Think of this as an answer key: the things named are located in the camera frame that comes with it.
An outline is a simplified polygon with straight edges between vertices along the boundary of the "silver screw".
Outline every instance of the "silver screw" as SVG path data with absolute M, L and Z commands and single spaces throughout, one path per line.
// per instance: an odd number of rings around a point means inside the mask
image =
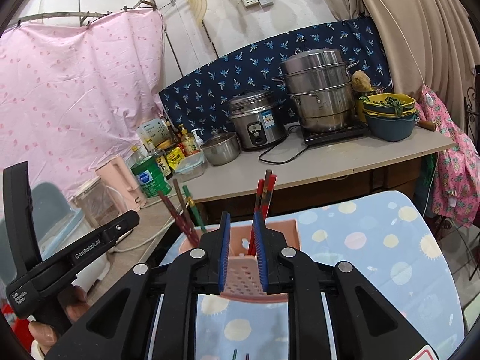
M 193 257 L 194 259 L 201 259 L 203 256 L 205 256 L 205 251 L 203 249 L 193 249 L 190 252 L 190 256 Z
M 133 267 L 133 273 L 136 275 L 144 275 L 148 272 L 148 266 L 146 264 L 137 264 Z
M 347 261 L 342 261 L 340 264 L 338 264 L 338 268 L 340 271 L 345 272 L 346 274 L 353 271 L 353 265 Z
M 292 247 L 284 247 L 282 249 L 282 255 L 284 255 L 285 257 L 293 257 L 296 254 L 297 254 L 297 251 Z

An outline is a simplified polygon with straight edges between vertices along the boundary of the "perforated basket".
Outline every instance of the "perforated basket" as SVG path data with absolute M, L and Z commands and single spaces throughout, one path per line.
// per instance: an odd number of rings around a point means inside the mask
M 279 231 L 285 236 L 287 244 L 293 248 L 300 249 L 300 238 L 297 229 L 297 221 L 294 219 L 270 222 L 267 227 Z M 258 274 L 257 258 L 246 255 L 250 240 L 251 225 L 231 227 L 229 265 L 226 273 L 225 290 L 220 296 L 238 300 L 240 302 L 252 303 L 278 303 L 286 302 L 287 295 L 267 295 L 262 290 L 260 276 Z M 189 251 L 193 246 L 186 239 L 180 245 L 178 252 Z

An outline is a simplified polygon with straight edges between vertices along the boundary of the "gray countertop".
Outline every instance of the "gray countertop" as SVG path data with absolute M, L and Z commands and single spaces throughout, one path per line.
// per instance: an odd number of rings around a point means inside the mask
M 371 136 L 314 147 L 284 165 L 261 163 L 263 151 L 244 151 L 234 161 L 208 165 L 205 173 L 186 184 L 196 202 L 208 202 L 256 192 L 258 179 L 270 168 L 277 175 L 275 189 L 333 179 L 363 172 L 447 149 L 454 143 L 439 132 L 415 127 L 410 137 L 387 142 Z M 264 159 L 286 161 L 302 148 L 300 130 L 268 153 Z

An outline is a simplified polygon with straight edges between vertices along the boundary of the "pink hanging cloth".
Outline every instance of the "pink hanging cloth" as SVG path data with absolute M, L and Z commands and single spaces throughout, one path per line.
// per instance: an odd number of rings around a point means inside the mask
M 427 103 L 427 93 L 433 99 L 432 107 Z M 456 144 L 438 153 L 431 210 L 470 227 L 480 205 L 480 157 L 477 150 L 470 137 L 453 123 L 445 105 L 429 87 L 423 86 L 421 99 L 415 107 L 421 120 L 435 122 L 437 131 Z
M 28 161 L 32 185 L 50 181 L 70 198 L 99 164 L 130 152 L 143 121 L 163 114 L 162 56 L 163 20 L 152 9 L 4 33 L 0 171 Z

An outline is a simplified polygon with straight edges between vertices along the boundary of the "green chopstick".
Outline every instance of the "green chopstick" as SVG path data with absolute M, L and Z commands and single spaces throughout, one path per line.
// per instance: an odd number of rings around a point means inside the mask
M 191 212 L 193 212 L 193 216 L 195 217 L 195 219 L 197 221 L 197 225 L 200 226 L 200 228 L 202 229 L 202 233 L 205 234 L 207 232 L 207 230 L 205 228 L 205 225 L 203 224 L 202 218 L 200 217 L 200 213 L 198 212 L 198 208 L 195 205 L 195 202 L 191 197 L 191 193 L 188 190 L 188 187 L 186 185 L 183 186 L 183 192 L 185 192 L 185 196 L 187 197 L 188 204 L 190 205 L 190 208 L 191 208 Z

